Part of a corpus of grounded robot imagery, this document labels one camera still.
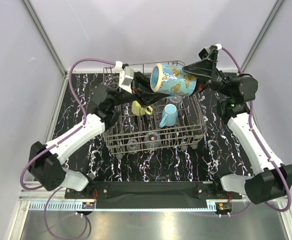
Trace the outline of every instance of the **cable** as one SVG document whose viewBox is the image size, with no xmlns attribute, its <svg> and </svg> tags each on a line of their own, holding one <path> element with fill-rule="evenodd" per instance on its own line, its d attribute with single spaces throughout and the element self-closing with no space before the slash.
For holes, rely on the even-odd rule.
<svg viewBox="0 0 292 240">
<path fill-rule="evenodd" d="M 84 59 L 81 59 L 81 60 L 78 60 L 76 61 L 70 71 L 69 71 L 69 87 L 70 87 L 70 91 L 72 93 L 72 95 L 74 96 L 75 100 L 77 101 L 77 103 L 79 104 L 82 112 L 83 112 L 83 125 L 78 127 L 76 130 L 74 130 L 72 133 L 68 134 L 67 136 L 65 136 L 63 139 L 61 139 L 59 142 L 57 142 L 57 144 L 61 144 L 62 142 L 64 142 L 65 140 L 67 140 L 68 138 L 70 138 L 71 136 L 73 136 L 74 134 L 76 134 L 81 128 L 83 128 L 83 126 L 86 124 L 86 121 L 87 121 L 87 113 L 86 113 L 86 110 L 84 108 L 84 106 L 82 105 L 80 99 L 77 97 L 76 93 L 75 93 L 75 90 L 72 86 L 72 72 L 74 70 L 74 68 L 79 64 L 79 63 L 82 63 L 82 62 L 100 62 L 100 63 L 105 63 L 105 64 L 110 64 L 110 65 L 113 65 L 115 66 L 116 64 L 114 62 L 110 62 L 110 61 L 106 61 L 106 60 L 101 60 L 101 59 L 97 59 L 97 58 L 84 58 Z M 24 177 L 25 177 L 25 173 L 27 171 L 27 169 L 37 160 L 39 159 L 41 156 L 43 156 L 44 154 L 48 153 L 51 149 L 55 148 L 57 145 L 54 144 L 52 146 L 50 146 L 49 148 L 43 150 L 41 153 L 39 153 L 38 155 L 36 155 L 33 159 L 31 159 L 27 164 L 26 166 L 24 167 L 24 169 L 22 170 L 21 172 L 21 175 L 20 175 L 20 185 L 25 189 L 25 190 L 37 190 L 37 189 L 40 189 L 42 188 L 43 186 L 40 185 L 40 186 L 36 186 L 36 187 L 27 187 L 24 183 Z M 47 231 L 55 238 L 57 239 L 60 239 L 60 240 L 77 240 L 79 238 L 82 237 L 82 235 L 85 233 L 86 229 L 87 229 L 87 225 L 90 222 L 89 222 L 89 219 L 85 216 L 85 215 L 82 215 L 84 216 L 85 220 L 86 220 L 86 225 L 85 225 L 85 228 L 84 230 L 82 231 L 82 233 L 78 236 L 78 237 L 75 237 L 75 238 L 71 238 L 71 239 L 68 239 L 68 238 L 62 238 L 62 237 L 58 237 L 57 235 L 55 235 L 51 229 L 49 228 L 48 226 L 48 222 L 47 222 L 47 206 L 48 206 L 48 203 L 49 201 L 51 200 L 51 198 L 56 194 L 57 191 L 59 191 L 61 189 L 58 188 L 57 190 L 55 190 L 51 196 L 48 198 L 48 201 L 46 203 L 46 206 L 45 206 L 45 210 L 44 210 L 44 220 L 45 220 L 45 225 L 46 225 L 46 228 L 47 228 Z"/>
<path fill-rule="evenodd" d="M 230 58 L 233 60 L 233 62 L 235 63 L 236 67 L 238 68 L 238 71 L 240 74 L 242 74 L 242 70 L 238 64 L 238 62 L 235 60 L 234 56 L 225 48 L 222 47 L 222 50 L 224 50 L 229 56 Z M 259 139 L 256 131 L 253 129 L 252 127 L 252 118 L 253 118 L 253 104 L 252 104 L 252 101 L 250 101 L 250 112 L 249 112 L 249 117 L 248 117 L 248 123 L 249 123 L 249 127 L 251 129 L 251 132 L 252 134 L 255 136 L 259 146 L 261 147 L 261 149 L 263 150 L 263 152 L 265 153 L 265 155 L 267 156 L 267 158 L 269 159 L 269 161 L 271 162 L 271 164 L 274 166 L 274 168 L 276 169 L 283 185 L 284 185 L 284 188 L 285 188 L 285 191 L 287 193 L 287 206 L 283 209 L 279 209 L 279 208 L 276 208 L 274 206 L 272 206 L 271 204 L 265 202 L 265 204 L 267 206 L 269 206 L 270 208 L 272 208 L 273 210 L 276 210 L 278 212 L 285 212 L 287 210 L 289 210 L 290 206 L 291 206 L 291 194 L 290 194 L 290 190 L 289 190 L 289 187 L 288 187 L 288 184 L 285 180 L 285 177 L 283 176 L 283 174 L 281 173 L 279 167 L 277 166 L 277 164 L 271 160 L 271 156 L 269 154 L 269 152 L 267 151 L 267 149 L 265 148 L 265 146 L 262 144 L 261 140 Z"/>
<path fill-rule="evenodd" d="M 97 59 L 97 58 L 83 58 L 83 59 L 80 59 L 78 61 L 76 61 L 70 71 L 69 71 L 69 87 L 70 87 L 70 91 L 72 93 L 72 95 L 74 96 L 75 100 L 77 101 L 77 103 L 79 104 L 82 112 L 83 112 L 83 125 L 86 124 L 86 121 L 87 121 L 87 113 L 86 113 L 86 110 L 84 108 L 84 106 L 82 105 L 80 99 L 77 97 L 76 93 L 75 93 L 75 90 L 72 86 L 72 72 L 73 70 L 75 69 L 75 67 L 79 64 L 79 63 L 82 63 L 82 62 L 100 62 L 100 63 L 104 63 L 104 64 L 109 64 L 109 65 L 116 65 L 114 62 L 110 62 L 110 61 L 106 61 L 106 60 L 101 60 L 101 59 Z M 83 128 L 83 126 L 81 125 L 80 127 L 78 127 L 76 130 L 74 130 L 72 133 L 70 133 L 69 135 L 65 136 L 63 139 L 61 139 L 58 144 L 61 144 L 62 142 L 64 142 L 65 140 L 67 140 L 68 138 L 70 138 L 72 135 L 76 134 L 81 128 Z M 36 189 L 40 189 L 42 188 L 43 186 L 40 185 L 40 186 L 36 186 L 36 187 L 27 187 L 24 183 L 24 177 L 25 177 L 25 173 L 27 171 L 27 169 L 38 159 L 40 158 L 42 155 L 46 154 L 47 152 L 49 152 L 51 149 L 55 148 L 57 145 L 54 144 L 52 145 L 51 147 L 43 150 L 41 153 L 39 153 L 38 155 L 36 155 L 33 159 L 31 159 L 27 165 L 24 167 L 24 169 L 22 170 L 21 172 L 21 175 L 20 175 L 20 185 L 25 189 L 25 190 L 36 190 Z"/>
<path fill-rule="evenodd" d="M 60 240 L 78 240 L 80 239 L 83 234 L 85 234 L 86 230 L 87 230 L 87 226 L 88 226 L 88 222 L 89 222 L 89 219 L 87 218 L 87 216 L 81 214 L 82 217 L 84 217 L 85 221 L 86 221 L 86 225 L 85 225 L 85 228 L 83 229 L 83 231 L 81 232 L 81 234 L 77 237 L 74 237 L 74 238 L 63 238 L 63 237 L 59 237 L 57 235 L 55 235 L 51 229 L 49 228 L 48 226 L 48 222 L 47 222 L 47 207 L 48 207 L 48 204 L 50 202 L 50 200 L 52 199 L 52 197 L 57 193 L 57 191 L 59 191 L 60 189 L 62 189 L 62 187 L 56 189 L 52 194 L 51 196 L 48 198 L 47 200 L 47 203 L 45 205 L 45 209 L 44 209 L 44 221 L 45 221 L 45 225 L 46 225 L 46 228 L 47 228 L 47 231 L 50 233 L 51 236 L 53 236 L 54 238 L 56 239 L 60 239 Z"/>
</svg>

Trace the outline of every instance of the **dishwasher rack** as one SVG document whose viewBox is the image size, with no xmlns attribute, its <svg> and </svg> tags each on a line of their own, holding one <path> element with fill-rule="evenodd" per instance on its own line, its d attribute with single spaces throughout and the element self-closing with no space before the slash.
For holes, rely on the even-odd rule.
<svg viewBox="0 0 292 240">
<path fill-rule="evenodd" d="M 175 66 L 185 66 L 182 61 L 163 61 L 142 64 L 130 64 L 132 68 L 141 69 L 144 73 L 146 65 L 152 66 L 157 63 L 170 64 Z M 113 66 L 105 67 L 103 70 L 103 84 L 112 88 L 117 88 L 119 76 L 113 73 Z M 121 159 L 124 154 L 134 154 L 139 151 L 153 151 L 163 148 L 178 147 L 186 150 L 188 146 L 196 149 L 198 142 L 206 134 L 207 128 L 204 117 L 199 106 L 199 94 L 191 97 L 185 97 L 180 104 L 177 105 L 178 120 L 174 127 L 159 128 L 161 114 L 166 106 L 166 99 L 162 99 L 153 107 L 152 115 L 136 116 L 131 111 L 131 103 L 116 106 L 121 112 L 121 116 L 113 127 L 103 133 L 103 138 L 110 153 L 117 159 Z M 146 136 L 156 132 L 160 137 L 154 141 L 147 141 Z M 137 141 L 137 150 L 127 149 L 128 141 L 135 139 Z M 149 142 L 160 142 L 157 147 L 149 147 Z"/>
</svg>

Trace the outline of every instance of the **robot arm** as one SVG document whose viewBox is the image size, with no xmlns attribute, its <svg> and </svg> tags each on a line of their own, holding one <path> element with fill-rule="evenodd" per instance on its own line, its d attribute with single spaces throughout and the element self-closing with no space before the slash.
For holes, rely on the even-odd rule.
<svg viewBox="0 0 292 240">
<path fill-rule="evenodd" d="M 217 192 L 237 192 L 247 195 L 254 204 L 266 202 L 284 196 L 285 190 L 277 170 L 263 152 L 254 137 L 249 124 L 247 102 L 255 99 L 257 80 L 249 74 L 230 77 L 216 68 L 219 45 L 203 49 L 199 56 L 201 61 L 183 67 L 183 71 L 197 77 L 193 94 L 206 88 L 224 94 L 227 98 L 217 103 L 218 115 L 239 139 L 249 160 L 255 176 L 238 176 L 234 174 L 218 177 L 214 182 Z M 92 103 L 87 108 L 87 121 L 77 124 L 62 136 L 46 143 L 36 142 L 31 147 L 30 159 L 43 150 L 56 145 L 41 156 L 30 167 L 29 172 L 48 191 L 57 187 L 66 187 L 89 196 L 93 189 L 92 175 L 63 168 L 69 156 L 93 137 L 103 133 L 115 124 L 120 112 L 117 105 L 137 101 L 146 108 L 158 100 L 167 97 L 163 93 L 151 90 L 150 79 L 140 72 L 134 72 L 127 64 L 122 65 L 119 88 L 112 89 L 99 85 L 93 90 Z M 78 132 L 68 137 L 79 128 Z M 290 188 L 292 184 L 292 165 L 284 165 L 272 152 L 260 132 L 254 128 L 263 146 L 271 154 L 271 160 L 279 167 Z"/>
</svg>

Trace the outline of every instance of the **light blue cup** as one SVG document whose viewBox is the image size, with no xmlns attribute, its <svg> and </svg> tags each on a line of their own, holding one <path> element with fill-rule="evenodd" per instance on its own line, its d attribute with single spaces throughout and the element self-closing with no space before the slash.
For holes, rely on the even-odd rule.
<svg viewBox="0 0 292 240">
<path fill-rule="evenodd" d="M 167 104 L 162 111 L 162 119 L 159 124 L 160 128 L 165 126 L 172 127 L 176 124 L 178 118 L 178 111 L 175 105 Z"/>
<path fill-rule="evenodd" d="M 196 80 L 180 66 L 158 63 L 151 73 L 150 87 L 155 93 L 187 97 L 194 92 Z"/>
</svg>

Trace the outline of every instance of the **yellow object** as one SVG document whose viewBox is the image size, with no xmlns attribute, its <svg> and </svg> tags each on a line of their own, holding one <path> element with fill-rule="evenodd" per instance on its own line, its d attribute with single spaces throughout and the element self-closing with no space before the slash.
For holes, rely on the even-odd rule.
<svg viewBox="0 0 292 240">
<path fill-rule="evenodd" d="M 153 109 L 151 106 L 143 108 L 137 101 L 133 101 L 131 111 L 134 115 L 142 116 L 144 114 L 152 115 Z"/>
</svg>

